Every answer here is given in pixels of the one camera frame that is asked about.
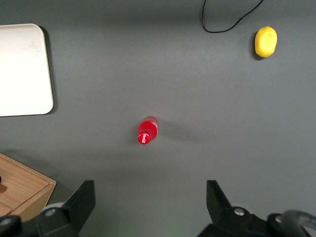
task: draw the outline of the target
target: white plate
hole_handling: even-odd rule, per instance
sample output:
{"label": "white plate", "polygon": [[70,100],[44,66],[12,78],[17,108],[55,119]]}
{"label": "white plate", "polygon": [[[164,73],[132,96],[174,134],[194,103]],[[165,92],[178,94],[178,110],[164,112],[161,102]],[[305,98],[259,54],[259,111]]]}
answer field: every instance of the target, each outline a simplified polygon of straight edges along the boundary
{"label": "white plate", "polygon": [[53,108],[44,33],[34,24],[0,26],[0,116]]}

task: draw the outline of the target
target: bottle cap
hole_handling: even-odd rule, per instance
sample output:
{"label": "bottle cap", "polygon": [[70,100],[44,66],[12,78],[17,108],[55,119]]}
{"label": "bottle cap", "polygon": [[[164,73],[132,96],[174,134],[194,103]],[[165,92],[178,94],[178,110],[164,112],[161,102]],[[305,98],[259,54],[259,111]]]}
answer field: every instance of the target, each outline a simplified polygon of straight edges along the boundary
{"label": "bottle cap", "polygon": [[150,135],[147,132],[141,132],[138,135],[138,141],[140,144],[146,145],[150,142]]}

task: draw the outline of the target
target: yellow lemon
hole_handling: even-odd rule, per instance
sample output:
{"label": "yellow lemon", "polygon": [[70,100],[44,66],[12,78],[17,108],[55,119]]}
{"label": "yellow lemon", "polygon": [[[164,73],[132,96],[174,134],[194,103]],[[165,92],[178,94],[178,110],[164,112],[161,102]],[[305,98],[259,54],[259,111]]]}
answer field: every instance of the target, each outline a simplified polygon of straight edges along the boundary
{"label": "yellow lemon", "polygon": [[270,26],[262,27],[255,38],[256,54],[260,57],[267,58],[271,56],[276,49],[277,33]]}

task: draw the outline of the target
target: wooden box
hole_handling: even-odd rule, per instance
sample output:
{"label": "wooden box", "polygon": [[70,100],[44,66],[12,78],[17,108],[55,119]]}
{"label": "wooden box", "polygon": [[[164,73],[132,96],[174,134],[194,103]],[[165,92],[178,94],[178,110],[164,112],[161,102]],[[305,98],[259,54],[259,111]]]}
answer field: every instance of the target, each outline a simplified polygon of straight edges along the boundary
{"label": "wooden box", "polygon": [[0,154],[0,216],[19,215],[22,222],[46,206],[56,181]]}

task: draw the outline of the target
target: black cable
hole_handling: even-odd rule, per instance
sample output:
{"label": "black cable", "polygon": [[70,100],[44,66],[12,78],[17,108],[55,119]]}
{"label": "black cable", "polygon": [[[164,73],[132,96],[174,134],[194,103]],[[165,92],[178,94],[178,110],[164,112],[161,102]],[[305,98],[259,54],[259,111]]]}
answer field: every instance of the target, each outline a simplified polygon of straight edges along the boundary
{"label": "black cable", "polygon": [[247,12],[246,14],[244,14],[232,27],[230,27],[229,29],[227,30],[224,30],[224,31],[209,31],[206,27],[205,27],[205,24],[204,24],[204,9],[205,9],[205,4],[206,4],[206,1],[207,0],[204,0],[204,4],[203,4],[203,9],[202,9],[202,25],[203,25],[203,29],[206,31],[206,32],[209,32],[209,33],[223,33],[223,32],[227,32],[227,31],[230,31],[232,28],[234,28],[244,17],[246,17],[247,15],[249,15],[250,13],[252,13],[262,2],[263,0],[261,0],[258,5],[256,5],[252,10],[250,10],[249,12]]}

